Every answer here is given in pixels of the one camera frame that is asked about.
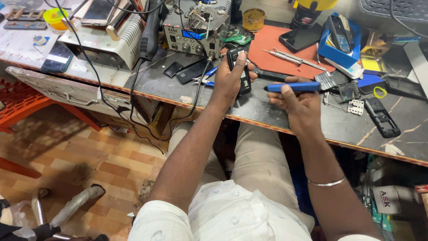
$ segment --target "yellow rubber band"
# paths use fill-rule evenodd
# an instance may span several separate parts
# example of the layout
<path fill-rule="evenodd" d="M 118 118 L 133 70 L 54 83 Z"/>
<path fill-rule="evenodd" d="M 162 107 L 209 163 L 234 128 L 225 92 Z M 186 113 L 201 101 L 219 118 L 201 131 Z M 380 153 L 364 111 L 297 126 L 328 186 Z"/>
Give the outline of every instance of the yellow rubber band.
<path fill-rule="evenodd" d="M 381 91 L 383 92 L 383 95 L 382 95 L 382 96 L 379 96 L 379 95 L 376 93 L 376 89 L 381 90 Z M 376 87 L 373 89 L 373 94 L 374 94 L 374 96 L 375 96 L 376 98 L 378 98 L 378 99 L 382 99 L 382 98 L 384 98 L 384 97 L 386 96 L 386 90 L 384 90 L 383 88 L 381 88 L 381 87 L 379 87 L 379 86 L 376 86 Z"/>

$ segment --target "white machine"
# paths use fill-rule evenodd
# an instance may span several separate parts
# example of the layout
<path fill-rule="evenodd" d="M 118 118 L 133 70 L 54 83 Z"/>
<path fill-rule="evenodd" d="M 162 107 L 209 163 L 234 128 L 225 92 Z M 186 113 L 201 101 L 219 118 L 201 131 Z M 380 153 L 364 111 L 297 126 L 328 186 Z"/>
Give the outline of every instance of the white machine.
<path fill-rule="evenodd" d="M 131 70 L 140 57 L 139 42 L 143 33 L 143 23 L 137 14 L 131 14 L 118 31 L 119 41 L 113 41 L 105 30 L 82 27 L 79 21 L 74 23 L 77 35 L 88 55 L 98 64 Z M 66 31 L 58 41 L 70 49 L 80 60 L 85 60 L 79 42 L 72 31 Z"/>

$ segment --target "silver bangle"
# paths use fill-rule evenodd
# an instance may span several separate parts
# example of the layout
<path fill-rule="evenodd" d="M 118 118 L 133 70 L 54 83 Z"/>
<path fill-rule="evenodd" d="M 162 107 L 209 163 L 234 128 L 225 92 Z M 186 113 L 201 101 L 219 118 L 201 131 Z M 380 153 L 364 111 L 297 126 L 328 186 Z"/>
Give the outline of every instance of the silver bangle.
<path fill-rule="evenodd" d="M 345 178 L 343 178 L 340 181 L 333 182 L 333 183 L 327 183 L 327 184 L 319 184 L 319 183 L 311 182 L 309 179 L 308 179 L 308 182 L 312 185 L 319 186 L 319 187 L 331 187 L 331 186 L 334 186 L 334 185 L 337 185 L 337 184 L 343 182 L 344 180 L 345 180 Z"/>

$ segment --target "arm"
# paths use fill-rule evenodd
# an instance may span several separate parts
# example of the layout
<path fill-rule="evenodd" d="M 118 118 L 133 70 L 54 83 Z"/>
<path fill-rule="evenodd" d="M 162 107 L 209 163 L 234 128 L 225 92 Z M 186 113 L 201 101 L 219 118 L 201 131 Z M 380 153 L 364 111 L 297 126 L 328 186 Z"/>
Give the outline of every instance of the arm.
<path fill-rule="evenodd" d="M 232 72 L 226 58 L 217 67 L 208 105 L 166 160 L 147 201 L 165 201 L 188 212 L 221 121 L 238 94 L 246 59 L 240 54 Z M 248 68 L 253 70 L 254 65 L 248 63 Z M 250 72 L 250 78 L 253 81 L 257 75 Z"/>
<path fill-rule="evenodd" d="M 309 79 L 288 77 L 286 82 Z M 284 85 L 281 93 L 268 93 L 270 102 L 285 109 L 291 130 L 299 140 L 307 178 L 318 184 L 328 184 L 344 178 L 321 131 L 321 100 L 318 93 L 295 93 Z M 355 195 L 348 181 L 331 187 L 308 183 L 309 195 L 327 240 L 339 240 L 351 234 L 382 239 L 368 211 Z"/>

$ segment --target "blue box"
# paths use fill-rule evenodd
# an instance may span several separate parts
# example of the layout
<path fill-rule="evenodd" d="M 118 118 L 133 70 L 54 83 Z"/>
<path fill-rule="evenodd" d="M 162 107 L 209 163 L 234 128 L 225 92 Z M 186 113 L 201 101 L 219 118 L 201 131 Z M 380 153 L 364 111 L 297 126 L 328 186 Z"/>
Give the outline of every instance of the blue box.
<path fill-rule="evenodd" d="M 338 13 L 334 12 L 332 16 L 337 16 Z M 361 47 L 361 26 L 357 23 L 348 19 L 349 27 L 354 31 L 354 43 L 355 46 L 352 48 L 352 56 L 345 54 L 344 52 L 333 48 L 327 44 L 327 38 L 330 33 L 328 23 L 324 24 L 324 30 L 321 35 L 320 45 L 318 47 L 318 54 L 334 61 L 335 63 L 342 65 L 345 68 L 350 68 L 360 59 L 360 47 Z"/>

